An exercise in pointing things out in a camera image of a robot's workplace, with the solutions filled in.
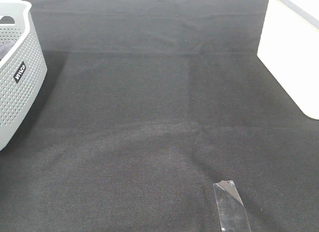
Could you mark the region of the grey towel in basket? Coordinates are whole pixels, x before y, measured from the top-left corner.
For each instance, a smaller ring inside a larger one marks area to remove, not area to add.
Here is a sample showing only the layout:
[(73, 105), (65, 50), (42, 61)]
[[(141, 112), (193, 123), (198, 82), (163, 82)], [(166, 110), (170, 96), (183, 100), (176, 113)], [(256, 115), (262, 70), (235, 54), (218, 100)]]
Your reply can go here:
[(0, 60), (2, 60), (8, 54), (14, 45), (15, 43), (13, 41), (9, 41), (0, 45)]

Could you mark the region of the black table cloth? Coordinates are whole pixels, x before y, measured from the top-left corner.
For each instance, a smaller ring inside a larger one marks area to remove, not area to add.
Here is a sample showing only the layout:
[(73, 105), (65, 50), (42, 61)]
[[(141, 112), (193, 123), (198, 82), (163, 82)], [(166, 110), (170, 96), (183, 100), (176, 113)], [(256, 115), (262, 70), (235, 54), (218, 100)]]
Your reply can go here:
[(48, 68), (0, 154), (3, 232), (319, 229), (319, 123), (257, 57), (268, 0), (28, 0)]

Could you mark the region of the clear tape strip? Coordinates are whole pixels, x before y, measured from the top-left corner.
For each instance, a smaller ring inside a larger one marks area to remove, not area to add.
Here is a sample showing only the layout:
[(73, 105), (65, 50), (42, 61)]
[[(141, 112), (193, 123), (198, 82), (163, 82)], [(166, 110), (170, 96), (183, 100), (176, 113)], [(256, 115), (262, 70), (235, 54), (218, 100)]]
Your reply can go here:
[(213, 184), (222, 232), (251, 232), (246, 209), (233, 181)]

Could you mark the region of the grey perforated laundry basket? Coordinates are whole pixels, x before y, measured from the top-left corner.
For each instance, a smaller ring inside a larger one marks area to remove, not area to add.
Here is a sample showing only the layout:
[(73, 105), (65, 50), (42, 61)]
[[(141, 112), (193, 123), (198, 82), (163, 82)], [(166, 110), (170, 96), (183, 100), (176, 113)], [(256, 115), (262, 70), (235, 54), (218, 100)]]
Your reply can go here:
[(0, 16), (13, 23), (0, 26), (0, 43), (12, 43), (0, 59), (0, 147), (9, 143), (31, 106), (47, 73), (47, 66), (27, 1), (0, 4)]

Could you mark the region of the white woven storage bin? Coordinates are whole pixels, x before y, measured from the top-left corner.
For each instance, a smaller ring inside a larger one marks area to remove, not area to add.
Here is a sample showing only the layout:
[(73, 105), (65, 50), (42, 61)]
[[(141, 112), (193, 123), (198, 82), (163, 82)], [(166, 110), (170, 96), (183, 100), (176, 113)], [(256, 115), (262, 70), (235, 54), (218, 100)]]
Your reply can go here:
[(257, 56), (308, 117), (319, 118), (319, 0), (268, 0)]

